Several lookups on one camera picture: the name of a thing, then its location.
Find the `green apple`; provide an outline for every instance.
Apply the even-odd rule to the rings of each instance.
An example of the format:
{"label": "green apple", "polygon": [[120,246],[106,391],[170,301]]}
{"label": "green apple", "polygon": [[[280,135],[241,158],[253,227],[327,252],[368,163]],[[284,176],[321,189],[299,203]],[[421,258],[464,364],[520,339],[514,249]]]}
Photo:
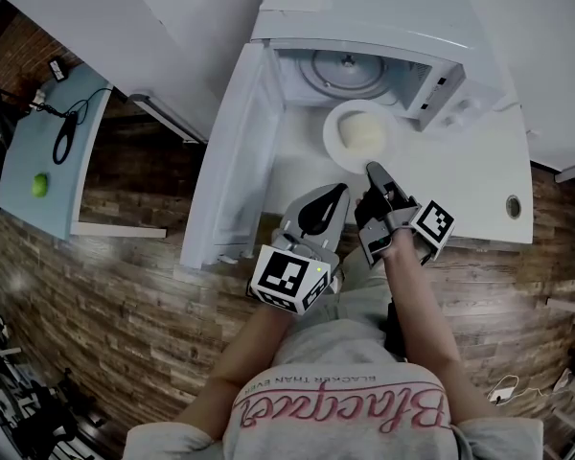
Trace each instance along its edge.
{"label": "green apple", "polygon": [[38,173],[35,175],[32,183],[32,196],[45,197],[47,195],[47,185],[47,174]]}

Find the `white plate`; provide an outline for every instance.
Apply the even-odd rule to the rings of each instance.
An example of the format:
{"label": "white plate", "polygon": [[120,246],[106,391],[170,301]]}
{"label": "white plate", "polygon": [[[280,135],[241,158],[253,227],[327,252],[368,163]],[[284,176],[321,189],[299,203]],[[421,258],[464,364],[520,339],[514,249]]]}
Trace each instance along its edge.
{"label": "white plate", "polygon": [[[348,150],[338,131],[342,117],[356,112],[367,112],[379,118],[385,130],[385,148],[373,156],[362,156]],[[399,149],[401,126],[383,105],[371,101],[348,101],[335,107],[324,122],[324,146],[334,162],[350,173],[366,173],[366,165],[376,161],[384,165]]]}

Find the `person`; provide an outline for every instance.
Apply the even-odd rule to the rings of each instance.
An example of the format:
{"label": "person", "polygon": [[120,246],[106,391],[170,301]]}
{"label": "person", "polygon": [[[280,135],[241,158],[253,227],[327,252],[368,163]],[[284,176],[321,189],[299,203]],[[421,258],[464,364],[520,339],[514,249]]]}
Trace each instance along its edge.
{"label": "person", "polygon": [[[469,381],[410,230],[343,272],[299,319],[261,305],[172,423],[129,432],[124,459],[542,458],[542,422],[500,417]],[[383,347],[390,297],[408,362]]]}

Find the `white countertop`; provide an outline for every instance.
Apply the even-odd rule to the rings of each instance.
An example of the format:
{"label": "white countertop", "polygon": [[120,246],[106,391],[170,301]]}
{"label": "white countertop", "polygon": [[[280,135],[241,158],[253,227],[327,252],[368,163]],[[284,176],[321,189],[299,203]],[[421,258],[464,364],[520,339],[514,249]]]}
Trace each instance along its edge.
{"label": "white countertop", "polygon": [[[511,79],[508,86],[513,90]],[[454,236],[531,243],[533,198],[523,118],[515,93],[468,131],[448,139],[425,137],[403,125],[400,152],[385,169],[421,204],[431,199],[456,218]],[[308,191],[336,182],[349,186],[352,201],[368,189],[365,175],[340,168],[324,148],[322,127],[330,109],[289,106],[279,130],[264,210],[283,214]],[[508,196],[517,196],[521,215],[511,219]],[[348,222],[354,223],[352,202]]]}

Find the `wood plank floor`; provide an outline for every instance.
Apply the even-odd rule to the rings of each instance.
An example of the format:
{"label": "wood plank floor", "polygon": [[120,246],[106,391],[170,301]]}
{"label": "wood plank floor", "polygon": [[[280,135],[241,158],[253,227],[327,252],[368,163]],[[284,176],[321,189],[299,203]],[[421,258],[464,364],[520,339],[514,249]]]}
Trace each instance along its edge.
{"label": "wood plank floor", "polygon": [[[251,262],[175,266],[203,149],[158,128],[101,130],[81,209],[88,219],[168,226],[165,240],[59,241],[0,214],[1,311],[48,381],[73,370],[118,443],[185,407],[256,306],[243,297]],[[549,296],[575,300],[575,184],[533,170],[533,186],[533,245],[454,240],[425,267],[482,392],[507,374],[519,375],[518,391],[548,389],[575,353],[575,315],[544,306]],[[276,221],[264,217],[260,242]],[[355,233],[345,231],[341,254]],[[545,418],[561,400],[529,392],[504,409]]]}

